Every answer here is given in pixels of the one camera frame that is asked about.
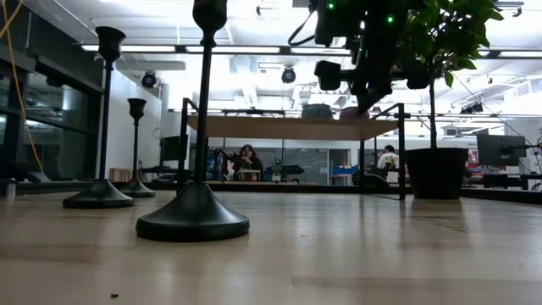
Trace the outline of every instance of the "floor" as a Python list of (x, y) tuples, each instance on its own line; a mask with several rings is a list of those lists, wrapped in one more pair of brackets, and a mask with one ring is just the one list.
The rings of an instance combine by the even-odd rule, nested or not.
[(0, 303), (539, 304), (542, 206), (463, 199), (219, 193), (250, 235), (142, 240), (134, 208), (64, 210), (69, 194), (0, 201)]

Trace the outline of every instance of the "candle holder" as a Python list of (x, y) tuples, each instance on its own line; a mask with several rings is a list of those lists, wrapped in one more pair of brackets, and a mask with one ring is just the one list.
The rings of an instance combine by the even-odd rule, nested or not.
[(205, 183), (211, 57), (213, 47), (216, 46), (214, 34), (225, 25), (227, 20), (226, 0), (196, 0), (192, 16), (203, 30), (203, 39), (200, 42), (203, 46), (203, 65), (197, 123), (195, 179), (194, 183), (188, 183), (173, 201), (137, 220), (135, 225), (137, 235), (154, 241), (223, 240), (244, 235), (250, 228), (248, 218), (222, 205), (209, 185)]
[(132, 164), (132, 179), (125, 186), (119, 188), (119, 191), (132, 198), (154, 197), (156, 193), (144, 186), (137, 177), (139, 120), (144, 115), (143, 108), (147, 101), (140, 98), (129, 98), (128, 103), (130, 103), (130, 115), (134, 118), (134, 160)]
[(64, 199), (65, 208), (125, 208), (134, 205), (134, 199), (117, 190), (109, 179), (105, 179), (105, 161), (108, 146), (109, 96), (113, 63), (120, 58), (120, 46), (126, 35), (120, 30), (98, 26), (100, 40), (98, 52), (105, 61), (105, 89), (103, 92), (102, 145), (100, 149), (100, 175), (91, 187)]

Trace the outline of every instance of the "white shirt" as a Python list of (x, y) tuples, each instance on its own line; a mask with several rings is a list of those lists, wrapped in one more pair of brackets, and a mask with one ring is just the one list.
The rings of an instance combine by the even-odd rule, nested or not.
[(377, 167), (379, 169), (383, 169), (386, 167), (386, 164), (390, 164), (390, 167), (393, 167), (393, 165), (395, 165), (395, 168), (399, 169), (399, 156), (397, 156), (394, 152), (387, 152), (382, 154), (382, 156), (380, 156)]

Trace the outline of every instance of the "plant stem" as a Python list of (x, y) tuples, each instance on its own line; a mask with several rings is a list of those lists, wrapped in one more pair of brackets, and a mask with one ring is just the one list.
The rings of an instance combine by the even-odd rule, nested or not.
[(431, 78), (429, 83), (429, 101), (431, 103), (431, 116), (429, 121), (431, 123), (431, 148), (437, 148), (437, 124), (434, 117), (434, 78)]

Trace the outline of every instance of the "yellow cable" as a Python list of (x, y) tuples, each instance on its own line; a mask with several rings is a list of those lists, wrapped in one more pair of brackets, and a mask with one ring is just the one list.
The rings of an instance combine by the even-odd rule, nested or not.
[(20, 8), (23, 7), (23, 2), (25, 0), (19, 0), (19, 4), (17, 5), (17, 8), (14, 10), (14, 14), (11, 15), (11, 17), (9, 19), (5, 19), (6, 20), (6, 24), (3, 26), (2, 30), (0, 30), (0, 38), (2, 38), (3, 34), (9, 29), (9, 26), (11, 25), (11, 23), (14, 21), (15, 17), (17, 16), (17, 14), (19, 13), (20, 11)]
[(28, 138), (30, 140), (30, 146), (32, 147), (32, 152), (34, 153), (34, 158), (36, 159), (37, 164), (40, 166), (40, 170), (43, 173), (43, 166), (41, 166), (41, 162), (39, 157), (37, 156), (36, 147), (34, 146), (34, 140), (32, 140), (32, 134), (30, 133), (30, 127), (26, 123), (26, 111), (25, 111), (25, 104), (23, 103), (23, 96), (20, 93), (20, 86), (19, 86), (19, 79), (17, 78), (17, 68), (15, 67), (15, 58), (14, 58), (14, 50), (13, 45), (11, 43), (11, 34), (9, 33), (9, 23), (13, 21), (13, 17), (17, 14), (17, 10), (15, 10), (14, 15), (12, 16), (11, 20), (8, 20), (8, 10), (6, 9), (6, 5), (3, 5), (3, 17), (6, 21), (6, 25), (4, 26), (5, 31), (8, 32), (8, 47), (9, 47), (9, 57), (11, 58), (11, 67), (14, 70), (14, 79), (15, 79), (15, 87), (17, 88), (17, 96), (19, 97), (19, 104), (20, 104), (20, 112), (22, 114), (23, 120), (25, 121), (25, 127), (28, 131)]

